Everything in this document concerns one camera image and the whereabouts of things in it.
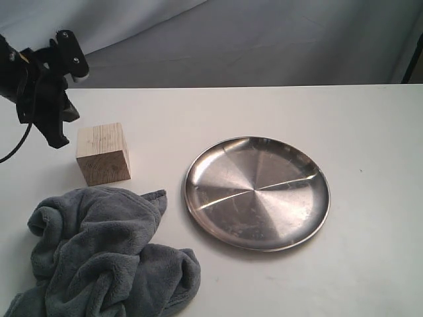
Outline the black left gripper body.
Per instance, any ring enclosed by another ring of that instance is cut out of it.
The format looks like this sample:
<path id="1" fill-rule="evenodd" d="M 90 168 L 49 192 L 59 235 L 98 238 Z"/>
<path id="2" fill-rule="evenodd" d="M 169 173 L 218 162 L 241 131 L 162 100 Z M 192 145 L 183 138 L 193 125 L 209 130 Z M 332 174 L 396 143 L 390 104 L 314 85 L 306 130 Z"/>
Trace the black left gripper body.
<path id="1" fill-rule="evenodd" d="M 44 114 L 59 112 L 62 115 L 63 97 L 68 88 L 65 76 L 52 69 L 50 48 L 19 53 L 24 68 L 24 78 L 19 80 L 16 109 L 20 123 L 36 125 Z"/>

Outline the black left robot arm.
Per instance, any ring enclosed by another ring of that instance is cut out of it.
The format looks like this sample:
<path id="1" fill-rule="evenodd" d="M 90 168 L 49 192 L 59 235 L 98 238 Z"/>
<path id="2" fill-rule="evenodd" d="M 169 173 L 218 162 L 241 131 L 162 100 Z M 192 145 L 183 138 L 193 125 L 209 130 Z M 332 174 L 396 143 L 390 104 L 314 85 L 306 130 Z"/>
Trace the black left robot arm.
<path id="1" fill-rule="evenodd" d="M 66 93 L 67 75 L 75 82 L 89 75 L 72 31 L 58 31 L 48 46 L 38 50 L 18 51 L 1 37 L 1 96 L 15 104 L 21 124 L 35 126 L 55 149 L 69 143 L 63 123 L 79 119 Z"/>

